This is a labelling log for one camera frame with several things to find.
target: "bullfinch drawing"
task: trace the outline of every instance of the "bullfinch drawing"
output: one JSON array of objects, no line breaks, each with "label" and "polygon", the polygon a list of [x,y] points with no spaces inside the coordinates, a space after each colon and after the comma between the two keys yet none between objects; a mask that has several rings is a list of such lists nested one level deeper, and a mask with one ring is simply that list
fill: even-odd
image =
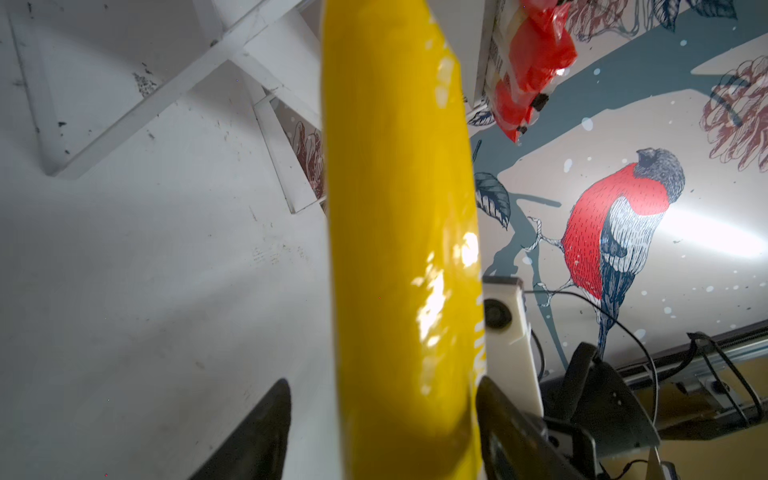
[{"label": "bullfinch drawing", "polygon": [[[560,248],[571,278],[558,290],[578,286],[614,318],[648,259],[656,227],[685,188],[683,168],[670,151],[645,148],[637,155],[637,163],[581,194],[561,240],[543,237],[541,221],[531,218],[537,224],[537,240],[526,249],[542,240]],[[598,325],[598,352],[603,356],[614,321],[598,312]]]}]

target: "white wall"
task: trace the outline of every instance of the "white wall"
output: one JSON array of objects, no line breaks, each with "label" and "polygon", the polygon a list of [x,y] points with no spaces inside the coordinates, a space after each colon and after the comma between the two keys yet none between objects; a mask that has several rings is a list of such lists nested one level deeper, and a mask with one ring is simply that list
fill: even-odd
[{"label": "white wall", "polygon": [[[102,3],[79,6],[94,31],[47,33],[80,55],[48,67],[132,80],[151,57],[167,79],[202,46],[190,2]],[[69,182],[37,164],[4,15],[0,41],[0,478],[187,478],[280,377],[284,478],[340,477],[326,218],[290,215],[241,73],[225,64]],[[58,80],[72,105],[137,95]],[[87,136],[110,105],[67,121]]]}]

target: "bird wing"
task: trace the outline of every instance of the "bird wing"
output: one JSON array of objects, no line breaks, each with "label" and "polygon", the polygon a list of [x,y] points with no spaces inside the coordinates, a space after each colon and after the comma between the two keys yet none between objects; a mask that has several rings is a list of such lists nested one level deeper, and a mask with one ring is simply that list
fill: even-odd
[{"label": "bird wing", "polygon": [[[638,215],[626,197],[619,197],[611,206],[600,235],[601,306],[611,317],[618,317],[624,295],[643,269],[650,241],[663,216],[664,213]],[[604,336],[613,324],[609,316],[601,313],[601,338],[598,343],[602,343],[602,349]]]},{"label": "bird wing", "polygon": [[611,206],[631,182],[632,171],[623,168],[595,182],[581,194],[568,218],[562,245],[565,265],[574,283],[600,301],[602,278],[600,271],[600,232]]},{"label": "bird wing", "polygon": [[664,213],[638,215],[626,197],[619,197],[605,218],[600,235],[601,264],[637,275],[648,259],[648,248]]}]

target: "white wooden frame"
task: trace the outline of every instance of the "white wooden frame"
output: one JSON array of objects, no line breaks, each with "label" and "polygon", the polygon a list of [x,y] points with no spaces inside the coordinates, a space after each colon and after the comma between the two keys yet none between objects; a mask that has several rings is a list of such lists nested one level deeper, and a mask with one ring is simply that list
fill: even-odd
[{"label": "white wooden frame", "polygon": [[[236,18],[247,3],[248,0],[229,0],[217,8],[212,0],[193,0],[206,40],[218,38],[227,19]],[[277,97],[315,128],[321,127],[317,37],[292,8],[230,60],[246,74],[244,83],[250,93],[253,113],[290,212],[296,214],[325,200],[315,196],[270,104],[270,100]]]},{"label": "white wooden frame", "polygon": [[[220,25],[221,20],[218,16],[212,15],[217,10],[214,4],[210,3],[210,0],[195,0],[198,14],[201,13],[201,8],[206,8],[206,2],[208,4],[207,14],[200,15],[200,19],[204,31],[208,34],[214,32],[216,23],[218,22]],[[293,10],[300,3],[300,0],[260,0],[256,5],[253,5],[253,2],[243,0],[239,2],[238,8],[246,13],[231,22],[225,31],[220,29],[211,39],[208,50],[136,104],[128,113],[114,122],[67,162],[60,153],[63,151],[60,148],[60,134],[53,114],[51,91],[42,69],[42,59],[35,47],[34,33],[23,14],[25,3],[19,0],[11,0],[8,3],[8,18],[11,21],[19,63],[27,83],[28,99],[42,146],[41,152],[44,156],[43,164],[46,174],[66,179],[79,178],[229,59],[233,59],[246,73],[264,84],[271,93],[294,108],[308,121],[316,122],[315,126],[319,127],[319,93],[313,98],[311,92],[306,93],[307,88],[304,91],[291,88],[290,85],[297,84],[297,81],[296,79],[288,81],[281,78],[280,76],[285,76],[287,73],[285,69],[278,71],[275,75],[260,61],[263,58],[264,63],[268,64],[270,61],[274,63],[274,58],[290,58],[289,54],[293,54],[290,51],[291,45],[288,47],[280,45],[278,41],[281,37],[285,38],[289,44],[292,43],[293,46],[296,44],[312,46],[312,39],[305,38],[301,24],[296,21],[298,12]],[[251,3],[251,5],[245,10],[243,6],[247,3]],[[277,24],[275,28],[268,29],[275,24]],[[246,45],[265,34],[268,37],[266,41],[262,38],[261,42],[257,41],[252,48],[244,50]],[[319,42],[316,38],[314,38],[314,42],[317,44],[315,51],[313,52],[312,48],[304,48],[300,52],[303,60],[294,62],[293,67],[295,69],[296,64],[300,67],[305,65],[308,68],[304,68],[304,71],[309,70],[310,74],[316,71],[315,79],[319,85]],[[313,61],[307,62],[306,58],[312,59],[313,55],[315,56]],[[296,77],[299,82],[312,81],[308,75],[300,74]],[[300,207],[306,206],[301,206],[301,203],[295,204],[296,211],[300,210]]]}]

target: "bird tail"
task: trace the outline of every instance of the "bird tail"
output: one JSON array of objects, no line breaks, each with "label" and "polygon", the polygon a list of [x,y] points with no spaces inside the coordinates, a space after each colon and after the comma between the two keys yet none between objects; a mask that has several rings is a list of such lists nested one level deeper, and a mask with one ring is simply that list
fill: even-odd
[{"label": "bird tail", "polygon": [[618,318],[619,305],[618,303],[608,302],[605,298],[603,298],[603,301],[601,302],[601,308],[610,315],[609,316],[605,313],[598,312],[600,317],[600,332],[598,333],[598,355],[600,358],[603,358],[603,354],[605,353],[605,343],[608,339],[608,330],[610,330],[614,325],[614,319]]},{"label": "bird tail", "polygon": [[605,326],[602,313],[600,314],[600,317],[600,333],[598,333],[598,357],[602,359],[603,354],[605,353],[605,341],[608,338],[608,330],[610,327]]}]

